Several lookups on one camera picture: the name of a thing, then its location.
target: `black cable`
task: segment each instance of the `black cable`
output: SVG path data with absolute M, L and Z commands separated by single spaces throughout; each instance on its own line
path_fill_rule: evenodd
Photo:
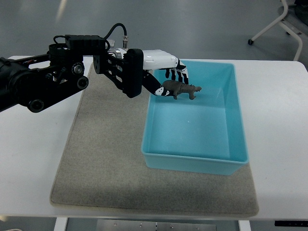
M 106 50 L 106 51 L 109 51 L 109 49 L 110 49 L 110 43 L 108 42 L 108 40 L 106 40 L 105 43 L 107 43 L 107 47 L 106 47 L 105 50 Z
M 57 38 L 65 38 L 65 39 L 67 39 L 68 37 L 67 36 L 63 36 L 63 35 L 57 35 L 57 36 L 53 37 L 53 41 L 56 44 L 58 44 L 58 42 L 56 41 Z
M 104 39 L 107 39 L 109 38 L 109 36 L 112 34 L 112 32 L 114 31 L 114 29 L 118 26 L 121 26 L 124 30 L 124 36 L 127 36 L 127 31 L 126 31 L 126 28 L 125 26 L 122 24 L 122 23 L 117 23 L 117 24 L 114 24 L 114 26 L 110 29 L 110 31 L 108 32 L 108 34 L 104 37 Z

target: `connector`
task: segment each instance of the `connector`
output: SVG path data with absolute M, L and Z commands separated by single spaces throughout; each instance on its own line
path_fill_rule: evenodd
M 123 49 L 128 50 L 128 36 L 126 35 L 123 36 Z

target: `chair wheel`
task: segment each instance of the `chair wheel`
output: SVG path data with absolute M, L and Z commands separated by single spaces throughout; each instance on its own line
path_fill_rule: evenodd
M 252 40 L 250 39 L 250 40 L 248 40 L 248 44 L 249 44 L 249 45 L 252 45 L 252 44 L 254 44 L 254 41 L 252 41 Z

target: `chair leg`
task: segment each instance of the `chair leg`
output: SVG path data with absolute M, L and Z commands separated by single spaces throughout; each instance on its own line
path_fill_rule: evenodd
M 279 22 L 279 25 L 286 31 L 288 32 L 293 38 L 295 38 L 298 42 L 298 48 L 297 48 L 297 51 L 296 51 L 296 54 L 295 54 L 295 57 L 294 57 L 294 61 L 298 61 L 299 59 L 299 56 L 302 52 L 302 49 L 303 49 L 303 41 L 302 39 L 300 38 L 300 36 L 298 36 L 297 33 L 295 33 L 293 30 L 291 30 L 289 27 L 287 27 L 285 24 L 283 24 L 282 22 Z
M 265 32 L 267 32 L 269 29 L 271 29 L 274 25 L 276 25 L 277 23 L 279 23 L 282 19 L 285 18 L 285 16 L 288 14 L 288 4 L 286 2 L 286 0 L 282 0 L 282 4 L 283 4 L 283 13 L 282 15 L 280 15 L 278 18 L 276 18 L 273 22 L 271 22 L 267 27 L 265 27 L 263 30 L 261 30 L 259 33 L 257 33 L 255 36 L 253 36 L 249 41 L 248 44 L 252 45 L 254 43 L 254 41 L 260 37 L 261 35 L 263 35 Z

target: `black robotic arm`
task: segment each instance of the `black robotic arm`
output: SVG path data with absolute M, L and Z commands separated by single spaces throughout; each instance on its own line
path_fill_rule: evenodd
M 106 75 L 128 97 L 139 95 L 143 75 L 142 50 L 129 49 L 123 59 L 108 53 L 107 38 L 117 26 L 123 27 L 125 42 L 125 27 L 116 24 L 104 38 L 55 36 L 55 43 L 49 46 L 45 55 L 19 60 L 0 58 L 0 112 L 20 104 L 37 113 L 84 90 L 89 84 L 84 76 L 84 55 L 93 55 L 96 73 Z M 65 43 L 58 43 L 58 37 L 65 38 Z M 50 66 L 29 68 L 31 64 L 44 61 L 50 61 Z

